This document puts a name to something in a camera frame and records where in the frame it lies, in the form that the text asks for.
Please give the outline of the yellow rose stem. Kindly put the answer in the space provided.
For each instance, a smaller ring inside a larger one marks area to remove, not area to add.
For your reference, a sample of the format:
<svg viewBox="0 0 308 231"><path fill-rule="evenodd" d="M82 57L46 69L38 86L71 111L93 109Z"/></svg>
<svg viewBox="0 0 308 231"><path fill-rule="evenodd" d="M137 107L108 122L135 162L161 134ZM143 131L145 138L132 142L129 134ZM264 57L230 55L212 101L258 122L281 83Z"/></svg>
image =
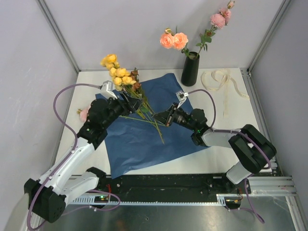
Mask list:
<svg viewBox="0 0 308 231"><path fill-rule="evenodd" d="M131 71L128 71L126 68L122 68L117 60L116 54L108 54L101 60L101 66L105 67L109 71L109 75L112 79L113 84L115 85L115 89L117 91L123 91L128 94L128 96L133 98L138 98L132 93L131 86L136 82L130 76ZM143 113L140 108L137 110L137 115L141 118L141 120L145 120L146 122L152 124L157 130L160 139L164 142L162 132L159 128L162 125L161 122L158 122L152 115L149 113Z"/></svg>

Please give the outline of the blue wrapping paper sheet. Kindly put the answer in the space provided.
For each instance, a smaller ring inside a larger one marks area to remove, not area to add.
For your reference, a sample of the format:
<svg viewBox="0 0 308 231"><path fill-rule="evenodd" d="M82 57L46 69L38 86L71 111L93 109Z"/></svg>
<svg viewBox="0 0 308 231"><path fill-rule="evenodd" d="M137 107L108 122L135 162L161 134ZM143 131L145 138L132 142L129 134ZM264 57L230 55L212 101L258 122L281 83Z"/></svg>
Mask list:
<svg viewBox="0 0 308 231"><path fill-rule="evenodd" d="M142 82L141 86L155 112L178 102L176 92L182 90L173 73ZM137 114L119 117L107 129L107 137L93 154L95 166L112 178L210 149L196 146L191 140L193 132L177 124L168 128L159 125L163 143L153 124L136 119L141 117Z"/></svg>

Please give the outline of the large pink rose stem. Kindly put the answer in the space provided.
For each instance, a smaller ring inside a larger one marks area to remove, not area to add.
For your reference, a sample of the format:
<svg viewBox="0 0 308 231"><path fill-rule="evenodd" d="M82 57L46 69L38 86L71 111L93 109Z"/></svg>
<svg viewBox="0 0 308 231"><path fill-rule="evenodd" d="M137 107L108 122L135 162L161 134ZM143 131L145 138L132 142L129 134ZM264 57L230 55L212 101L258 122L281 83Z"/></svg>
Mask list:
<svg viewBox="0 0 308 231"><path fill-rule="evenodd" d="M85 109L78 109L78 110L77 110L77 114L78 114L79 119L80 119L81 122L84 123L84 122L87 121L89 109L90 109L90 106L88 106L88 107L85 108ZM141 120L141 119L135 119L135 118L130 118L130 119L145 122L145 120Z"/></svg>

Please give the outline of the cream printed ribbon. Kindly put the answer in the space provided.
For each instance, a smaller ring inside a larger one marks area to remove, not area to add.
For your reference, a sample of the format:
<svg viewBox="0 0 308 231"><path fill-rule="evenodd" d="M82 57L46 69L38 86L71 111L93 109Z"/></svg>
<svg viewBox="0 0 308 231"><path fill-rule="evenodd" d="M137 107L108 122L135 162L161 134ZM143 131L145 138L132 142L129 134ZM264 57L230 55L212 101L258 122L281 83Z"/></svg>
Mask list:
<svg viewBox="0 0 308 231"><path fill-rule="evenodd" d="M241 92L238 88L238 84L236 80L231 76L231 71L230 69L218 69L214 71L207 71L203 72L201 74L201 83L203 87L208 90L208 91L219 91L221 89L224 90L224 97L227 99L229 97L229 84L231 83L233 85L233 88L238 96L241 98L249 100L250 97L248 94ZM211 86L210 81L214 81L218 83L218 86Z"/></svg>

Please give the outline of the pink leafy flower stem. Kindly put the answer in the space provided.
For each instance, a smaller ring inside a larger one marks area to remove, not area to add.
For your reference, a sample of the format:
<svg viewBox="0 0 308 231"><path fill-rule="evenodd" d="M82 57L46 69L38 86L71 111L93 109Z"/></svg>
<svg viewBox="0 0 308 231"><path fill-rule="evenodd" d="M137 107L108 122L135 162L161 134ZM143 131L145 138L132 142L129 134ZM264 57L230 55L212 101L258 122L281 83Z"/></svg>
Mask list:
<svg viewBox="0 0 308 231"><path fill-rule="evenodd" d="M196 60L196 55L189 52L187 48L188 37L186 34L174 33L170 28L166 28L164 33L160 37L160 45L165 49L175 49L181 51L181 53L185 54L186 57Z"/></svg>

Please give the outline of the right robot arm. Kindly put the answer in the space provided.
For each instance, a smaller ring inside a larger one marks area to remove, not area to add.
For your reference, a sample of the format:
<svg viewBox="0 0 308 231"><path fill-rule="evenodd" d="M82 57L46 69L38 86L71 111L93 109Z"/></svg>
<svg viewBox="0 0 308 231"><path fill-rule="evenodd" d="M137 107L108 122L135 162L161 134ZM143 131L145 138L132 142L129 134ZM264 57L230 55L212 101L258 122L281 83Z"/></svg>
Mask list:
<svg viewBox="0 0 308 231"><path fill-rule="evenodd" d="M188 114L173 103L153 117L167 127L176 123L193 131L191 139L197 146L233 149L239 162L226 172L226 178L222 181L222 188L227 193L235 192L242 180L269 167L270 160L277 153L274 145L253 125L247 124L236 130L211 128L202 109L193 109Z"/></svg>

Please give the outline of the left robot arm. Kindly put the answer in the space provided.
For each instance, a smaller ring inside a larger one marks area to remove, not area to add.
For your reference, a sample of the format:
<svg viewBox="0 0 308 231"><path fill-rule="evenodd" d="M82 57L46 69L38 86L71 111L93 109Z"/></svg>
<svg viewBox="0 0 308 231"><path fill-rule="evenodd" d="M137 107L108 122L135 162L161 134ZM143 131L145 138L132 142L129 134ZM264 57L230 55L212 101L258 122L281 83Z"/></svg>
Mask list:
<svg viewBox="0 0 308 231"><path fill-rule="evenodd" d="M38 180L29 179L24 192L29 195L29 211L49 223L55 222L69 203L82 194L106 188L105 173L95 167L89 168L73 182L68 180L74 170L100 146L107 136L107 128L119 117L135 113L142 100L121 93L121 98L96 99L91 105L87 119L66 154Z"/></svg>

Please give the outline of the black cone vase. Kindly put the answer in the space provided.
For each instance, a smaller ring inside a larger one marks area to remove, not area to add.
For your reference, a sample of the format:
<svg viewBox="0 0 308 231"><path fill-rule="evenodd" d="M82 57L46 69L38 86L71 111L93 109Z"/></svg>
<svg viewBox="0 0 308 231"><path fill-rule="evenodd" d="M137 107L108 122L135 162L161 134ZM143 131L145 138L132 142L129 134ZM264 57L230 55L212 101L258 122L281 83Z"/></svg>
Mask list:
<svg viewBox="0 0 308 231"><path fill-rule="evenodd" d="M181 83L186 87L193 86L197 81L200 55L194 51L189 52L185 59L181 75Z"/></svg>

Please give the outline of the brown dried rose stem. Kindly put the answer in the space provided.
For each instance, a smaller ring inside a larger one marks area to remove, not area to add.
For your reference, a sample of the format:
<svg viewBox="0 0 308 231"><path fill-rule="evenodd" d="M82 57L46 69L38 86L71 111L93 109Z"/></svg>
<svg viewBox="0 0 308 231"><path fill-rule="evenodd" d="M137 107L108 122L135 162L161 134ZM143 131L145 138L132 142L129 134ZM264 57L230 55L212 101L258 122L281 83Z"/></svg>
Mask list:
<svg viewBox="0 0 308 231"><path fill-rule="evenodd" d="M142 84L140 83L140 80L139 80L139 72L136 67L134 68L134 70L131 71L130 76L132 77L133 80L136 81L130 88L132 93L134 93L136 97L142 99L142 107L140 108L140 110L143 113L149 113L150 115L152 115L154 111L149 104L149 101L148 101L147 96L145 95L144 89L142 88Z"/></svg>

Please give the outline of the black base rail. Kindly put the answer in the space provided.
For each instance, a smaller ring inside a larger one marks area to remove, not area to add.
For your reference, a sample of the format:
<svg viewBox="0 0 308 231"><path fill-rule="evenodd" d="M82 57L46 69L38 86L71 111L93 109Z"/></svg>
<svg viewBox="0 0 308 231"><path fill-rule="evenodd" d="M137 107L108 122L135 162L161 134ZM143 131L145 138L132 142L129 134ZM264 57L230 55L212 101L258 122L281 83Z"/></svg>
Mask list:
<svg viewBox="0 0 308 231"><path fill-rule="evenodd" d="M123 203L205 203L216 202L217 194L251 193L249 182L234 185L225 174L100 177L95 189L113 193Z"/></svg>

